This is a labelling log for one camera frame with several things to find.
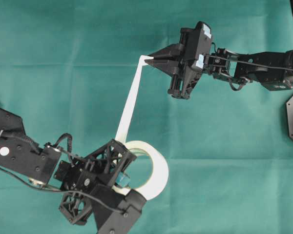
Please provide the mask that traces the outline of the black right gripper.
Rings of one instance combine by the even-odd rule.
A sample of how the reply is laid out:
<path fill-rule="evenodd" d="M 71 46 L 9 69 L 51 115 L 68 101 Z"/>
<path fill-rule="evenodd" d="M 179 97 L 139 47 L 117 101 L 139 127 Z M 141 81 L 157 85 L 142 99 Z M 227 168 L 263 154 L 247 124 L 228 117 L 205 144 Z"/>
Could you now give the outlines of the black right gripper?
<path fill-rule="evenodd" d="M 191 31 L 193 31 L 193 29 L 182 28 L 179 40 L 180 43 L 171 44 L 159 51 L 151 53 L 148 56 L 154 59 L 145 60 L 148 65 L 172 77 L 168 93 L 173 98 L 189 99 L 190 93 L 203 73 L 203 70 L 198 72 L 191 69 L 184 59 L 188 35 Z M 179 57 L 176 60 L 165 59 L 177 56 Z"/>

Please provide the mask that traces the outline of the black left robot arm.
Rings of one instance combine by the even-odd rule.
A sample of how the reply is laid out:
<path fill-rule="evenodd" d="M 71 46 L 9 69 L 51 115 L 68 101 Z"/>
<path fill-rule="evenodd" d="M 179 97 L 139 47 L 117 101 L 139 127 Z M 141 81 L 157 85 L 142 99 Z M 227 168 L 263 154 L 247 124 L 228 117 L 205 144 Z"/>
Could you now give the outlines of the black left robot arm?
<path fill-rule="evenodd" d="M 40 147 L 25 133 L 20 116 L 0 108 L 0 170 L 28 177 L 33 189 L 62 194 L 59 209 L 71 224 L 84 225 L 91 215 L 99 231 L 136 222 L 145 198 L 135 190 L 123 195 L 113 189 L 135 158 L 115 139 L 85 157 L 75 155 L 68 133 Z"/>

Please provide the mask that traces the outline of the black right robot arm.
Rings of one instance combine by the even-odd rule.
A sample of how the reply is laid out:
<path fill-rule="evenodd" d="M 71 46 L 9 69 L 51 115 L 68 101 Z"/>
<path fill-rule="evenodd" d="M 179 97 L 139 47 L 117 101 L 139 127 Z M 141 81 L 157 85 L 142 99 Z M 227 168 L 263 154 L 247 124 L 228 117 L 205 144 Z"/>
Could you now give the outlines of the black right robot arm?
<path fill-rule="evenodd" d="M 270 91 L 293 87 L 293 50 L 285 53 L 262 52 L 239 54 L 217 48 L 210 27 L 198 22 L 196 27 L 181 28 L 179 43 L 150 54 L 145 62 L 171 77 L 168 93 L 179 99 L 189 99 L 202 74 L 228 82 L 234 91 L 247 83 L 259 82 Z"/>

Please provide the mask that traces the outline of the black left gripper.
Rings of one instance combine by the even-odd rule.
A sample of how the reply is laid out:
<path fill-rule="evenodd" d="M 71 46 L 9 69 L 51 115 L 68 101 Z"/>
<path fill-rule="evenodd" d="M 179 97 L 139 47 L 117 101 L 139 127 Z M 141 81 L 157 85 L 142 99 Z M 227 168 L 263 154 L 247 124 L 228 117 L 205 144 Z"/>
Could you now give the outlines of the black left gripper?
<path fill-rule="evenodd" d="M 86 162 L 74 159 L 71 165 L 62 160 L 54 178 L 62 182 L 62 191 L 95 193 L 102 188 L 110 192 L 113 173 L 123 172 L 136 158 L 124 144 L 112 139 L 90 153 Z M 65 193 L 59 210 L 72 225 L 85 225 L 92 214 L 90 199 L 76 193 Z"/>

